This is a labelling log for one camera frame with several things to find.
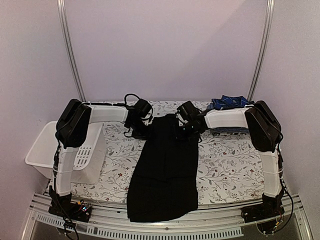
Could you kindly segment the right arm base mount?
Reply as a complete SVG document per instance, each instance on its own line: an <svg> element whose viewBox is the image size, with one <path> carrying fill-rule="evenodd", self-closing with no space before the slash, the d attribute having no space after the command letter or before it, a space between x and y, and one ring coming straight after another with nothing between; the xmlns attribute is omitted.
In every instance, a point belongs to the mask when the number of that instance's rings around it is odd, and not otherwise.
<svg viewBox="0 0 320 240"><path fill-rule="evenodd" d="M241 217L245 223L256 222L284 214L282 201L278 198L262 196L262 203L243 207Z"/></svg>

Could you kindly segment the aluminium front rail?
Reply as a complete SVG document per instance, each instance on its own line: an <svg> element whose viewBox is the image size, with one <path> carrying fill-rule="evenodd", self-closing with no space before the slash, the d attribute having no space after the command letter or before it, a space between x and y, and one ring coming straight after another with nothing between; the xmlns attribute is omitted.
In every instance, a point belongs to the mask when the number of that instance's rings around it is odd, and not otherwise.
<svg viewBox="0 0 320 240"><path fill-rule="evenodd" d="M76 230L80 239L102 240L312 240L307 216L300 197L282 199L285 209L280 231L260 232L273 218L246 223L241 209L259 204L258 200L245 203L202 205L196 211L176 220L157 223L134 223L127 218L123 204L95 202L89 222L79 222Z"/></svg>

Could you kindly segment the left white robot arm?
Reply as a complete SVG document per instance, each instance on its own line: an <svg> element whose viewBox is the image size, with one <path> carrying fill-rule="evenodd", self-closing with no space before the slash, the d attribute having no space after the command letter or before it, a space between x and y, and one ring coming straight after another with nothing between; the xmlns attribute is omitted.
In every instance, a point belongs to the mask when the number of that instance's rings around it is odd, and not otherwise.
<svg viewBox="0 0 320 240"><path fill-rule="evenodd" d="M54 207L63 217L70 217L75 211L74 205L63 197L71 197L73 164L87 138L89 125L120 122L139 138L146 138L149 129L144 121L152 118L148 114L153 114L152 106L142 98L134 105L81 102L75 98L69 101L55 127L58 146L53 158L53 185L49 187L49 195L56 201Z"/></svg>

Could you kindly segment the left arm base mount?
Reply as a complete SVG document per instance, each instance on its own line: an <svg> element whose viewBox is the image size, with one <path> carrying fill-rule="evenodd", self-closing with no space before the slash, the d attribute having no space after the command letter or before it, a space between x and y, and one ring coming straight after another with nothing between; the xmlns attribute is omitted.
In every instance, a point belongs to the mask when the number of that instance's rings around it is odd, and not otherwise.
<svg viewBox="0 0 320 240"><path fill-rule="evenodd" d="M58 217L70 217L71 220L88 223L92 214L92 205L89 203L51 201L48 212Z"/></svg>

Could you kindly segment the floral patterned table cloth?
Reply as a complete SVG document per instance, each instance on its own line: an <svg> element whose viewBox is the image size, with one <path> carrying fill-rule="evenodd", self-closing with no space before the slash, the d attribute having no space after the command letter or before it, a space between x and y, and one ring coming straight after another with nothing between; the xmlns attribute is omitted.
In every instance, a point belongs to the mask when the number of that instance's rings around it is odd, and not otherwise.
<svg viewBox="0 0 320 240"><path fill-rule="evenodd" d="M158 115L162 105L156 102L151 106L153 114L146 117L152 118L144 121L147 126L151 126L154 118L167 114L176 117L179 107L172 103L170 110ZM108 173L107 184L101 186L108 200L118 199L120 193L123 193L127 202L131 177L147 140L135 139L136 145L123 146L119 143L112 148L114 156L123 160L135 160L135 164L132 170L121 164L120 172ZM196 175L198 204L260 198L263 197L264 183L262 160L251 142L250 134L213 135L207 129L200 135Z"/></svg>

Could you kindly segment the blue checked folded shirt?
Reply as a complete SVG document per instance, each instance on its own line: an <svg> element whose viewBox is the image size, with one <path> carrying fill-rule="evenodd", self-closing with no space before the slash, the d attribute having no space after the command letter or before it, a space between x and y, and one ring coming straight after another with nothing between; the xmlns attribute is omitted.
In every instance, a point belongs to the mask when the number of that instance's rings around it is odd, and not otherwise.
<svg viewBox="0 0 320 240"><path fill-rule="evenodd" d="M238 134L249 134L249 129L245 127L217 127L210 129L210 132L213 135L220 134L230 134L230 135L238 135Z"/></svg>

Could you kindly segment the aluminium frame post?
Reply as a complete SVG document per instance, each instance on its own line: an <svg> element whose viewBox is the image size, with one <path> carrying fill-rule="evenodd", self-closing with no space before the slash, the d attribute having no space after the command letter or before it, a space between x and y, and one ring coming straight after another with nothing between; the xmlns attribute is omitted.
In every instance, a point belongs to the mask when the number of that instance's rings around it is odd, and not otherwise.
<svg viewBox="0 0 320 240"><path fill-rule="evenodd" d="M68 25L66 4L64 0L57 0L56 2L57 2L57 10L58 10L62 36L64 40L64 45L66 48L66 54L69 61L73 81L74 81L79 99L82 102L86 102L87 100L85 96L85 91L83 88L83 84L81 82L81 78L80 78L80 74L79 74L79 70L78 70L78 66L77 66L77 62L76 62L76 58L73 50L73 45L72 45L72 40L71 40L71 35L70 35L70 30Z"/></svg>
<svg viewBox="0 0 320 240"><path fill-rule="evenodd" d="M255 64L254 71L253 71L253 77L252 77L252 81L250 84L249 92L247 95L247 99L249 101L252 101L254 99L255 91L256 91L259 77L260 77L260 73L262 70L266 50L268 47L270 32L271 32L271 28L272 28L274 7L275 7L275 0L268 0L266 3L265 19L264 19L264 25L263 25L263 30L262 30L260 47L259 47L259 51L258 51L258 57L257 57L257 61Z"/></svg>

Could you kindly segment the blue plaid folded shirt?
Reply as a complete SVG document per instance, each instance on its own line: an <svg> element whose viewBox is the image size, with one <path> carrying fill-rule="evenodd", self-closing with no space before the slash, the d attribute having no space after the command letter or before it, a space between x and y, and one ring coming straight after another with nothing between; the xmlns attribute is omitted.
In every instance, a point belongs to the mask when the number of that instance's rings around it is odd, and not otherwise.
<svg viewBox="0 0 320 240"><path fill-rule="evenodd" d="M244 108L248 105L253 105L254 101L247 100L244 96L226 96L222 95L221 98L213 98L207 106L209 110L229 110L236 108Z"/></svg>

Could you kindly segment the white plastic basket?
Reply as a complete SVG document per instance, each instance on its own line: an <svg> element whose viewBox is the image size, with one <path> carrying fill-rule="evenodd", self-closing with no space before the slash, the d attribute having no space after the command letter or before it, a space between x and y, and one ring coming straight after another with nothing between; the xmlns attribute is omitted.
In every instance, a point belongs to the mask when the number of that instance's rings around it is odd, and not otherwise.
<svg viewBox="0 0 320 240"><path fill-rule="evenodd" d="M44 126L25 157L27 165L48 179L53 177L54 154L58 147L56 124L56 121L51 121ZM62 149L59 158L74 160L72 183L94 185L99 181L106 151L103 123L92 123L88 126L85 142L77 152L67 153Z"/></svg>

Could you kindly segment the black long sleeve shirt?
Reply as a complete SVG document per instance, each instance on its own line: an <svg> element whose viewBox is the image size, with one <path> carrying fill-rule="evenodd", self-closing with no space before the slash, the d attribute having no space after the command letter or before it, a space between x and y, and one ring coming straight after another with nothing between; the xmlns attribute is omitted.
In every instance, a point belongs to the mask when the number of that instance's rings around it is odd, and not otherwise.
<svg viewBox="0 0 320 240"><path fill-rule="evenodd" d="M198 137L176 138L174 114L154 118L130 179L127 217L135 223L174 220L198 208Z"/></svg>

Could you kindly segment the right aluminium frame post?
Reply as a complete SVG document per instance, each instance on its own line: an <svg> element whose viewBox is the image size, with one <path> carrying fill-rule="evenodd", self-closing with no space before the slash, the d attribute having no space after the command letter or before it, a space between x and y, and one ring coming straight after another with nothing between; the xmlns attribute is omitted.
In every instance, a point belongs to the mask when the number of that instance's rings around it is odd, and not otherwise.
<svg viewBox="0 0 320 240"><path fill-rule="evenodd" d="M253 77L252 77L252 81L250 84L249 92L247 95L247 99L249 101L252 101L254 99L255 91L256 91L259 77L260 77L260 73L262 70L266 50L268 47L270 32L271 32L271 28L272 28L274 7L275 7L275 0L268 0L266 3L265 19L264 19L264 25L263 25L263 30L262 30L260 47L259 47L259 51L258 51L258 57L257 57L257 61L255 64L254 71L253 71Z"/></svg>

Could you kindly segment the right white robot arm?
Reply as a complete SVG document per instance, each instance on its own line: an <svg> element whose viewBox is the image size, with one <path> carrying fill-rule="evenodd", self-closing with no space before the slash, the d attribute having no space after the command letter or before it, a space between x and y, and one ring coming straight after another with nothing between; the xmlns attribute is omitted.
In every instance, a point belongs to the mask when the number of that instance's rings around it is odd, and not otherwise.
<svg viewBox="0 0 320 240"><path fill-rule="evenodd" d="M200 111L191 101L177 108L178 129L176 137L187 139L209 129L244 128L249 131L253 147L262 162L264 191L258 213L269 218L278 210L285 189L282 183L283 158L281 125L268 105L259 100L244 107L206 109Z"/></svg>

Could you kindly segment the left aluminium frame post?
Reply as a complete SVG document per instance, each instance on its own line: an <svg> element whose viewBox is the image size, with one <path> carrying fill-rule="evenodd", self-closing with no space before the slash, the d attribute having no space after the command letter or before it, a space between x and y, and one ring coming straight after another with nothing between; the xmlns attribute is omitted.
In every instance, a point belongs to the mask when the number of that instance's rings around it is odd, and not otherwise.
<svg viewBox="0 0 320 240"><path fill-rule="evenodd" d="M76 58L73 50L73 45L72 45L72 40L71 40L71 35L70 35L70 30L68 25L66 4L64 0L57 0L56 2L57 2L57 10L58 10L62 36L64 40L64 45L66 48L66 54L69 61L73 81L74 81L79 99L82 102L86 102L87 100L85 96L85 91L83 88L83 84L81 82L81 78L80 78L80 74L79 74L79 70L78 70L78 66L77 66L77 62L76 62Z"/></svg>

